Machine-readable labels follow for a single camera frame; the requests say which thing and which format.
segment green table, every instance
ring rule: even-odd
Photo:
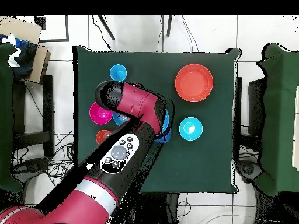
[[[117,127],[113,120],[106,125],[93,123],[89,108],[95,102],[97,85],[110,79],[111,66],[123,64],[126,81],[142,83],[175,104],[171,141],[162,148],[141,192],[236,192],[231,184],[232,106],[239,49],[218,54],[92,52],[77,46],[77,53],[79,163],[98,146],[98,131]],[[202,64],[213,76],[213,90],[202,102],[186,102],[176,93],[176,74],[187,64]],[[196,117],[203,124],[196,141],[185,141],[179,134],[179,124],[186,117]]]

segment blue bowl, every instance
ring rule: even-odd
[[[122,125],[122,123],[130,120],[130,118],[125,117],[124,115],[120,115],[118,113],[113,113],[113,120],[115,121],[115,123],[120,126]]]
[[[127,77],[126,67],[121,64],[116,64],[110,69],[110,76],[112,80],[122,82]]]
[[[194,141],[203,133],[203,125],[197,118],[185,118],[179,127],[180,135],[187,141]]]
[[[163,121],[162,133],[164,131],[166,131],[166,128],[168,127],[168,125],[169,125],[169,114],[168,114],[167,110],[165,110],[165,118],[164,118],[164,121]],[[170,139],[171,139],[171,129],[169,130],[169,132],[166,135],[166,137],[163,137],[163,138],[160,138],[158,140],[155,140],[155,142],[159,142],[161,144],[165,144],[165,143],[169,142]]]

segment red plate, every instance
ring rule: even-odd
[[[175,78],[175,89],[187,102],[200,102],[209,96],[213,88],[211,72],[200,64],[183,67]]]

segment small red bowl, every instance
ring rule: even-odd
[[[109,135],[111,134],[111,131],[108,131],[106,129],[103,129],[101,131],[99,131],[96,134],[96,142],[98,143],[98,145],[100,145],[102,142],[104,142],[104,140],[109,137]]]

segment dark green tablecloth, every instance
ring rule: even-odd
[[[77,47],[79,76],[78,162],[96,147],[96,133],[114,130],[113,120],[96,125],[89,118],[99,83],[109,80],[114,64],[127,68],[127,81],[142,83],[145,88],[171,98],[175,118],[171,141],[164,145],[142,192],[235,192],[231,185],[232,105],[234,96],[234,59],[239,50],[228,53],[154,53],[92,52]],[[211,94],[199,103],[188,103],[175,90],[175,77],[187,64],[202,64],[214,79]],[[203,134],[196,141],[185,141],[179,124],[186,117],[196,117],[203,124]]]
[[[299,52],[284,51],[272,43],[265,46],[259,64],[267,82],[263,96],[266,118],[260,159],[265,172],[255,182],[267,195],[281,191],[299,193],[299,172],[292,167]]]
[[[8,66],[8,57],[15,51],[12,44],[0,45],[0,189],[18,193],[23,186],[11,176],[9,170],[13,157],[13,73]]]

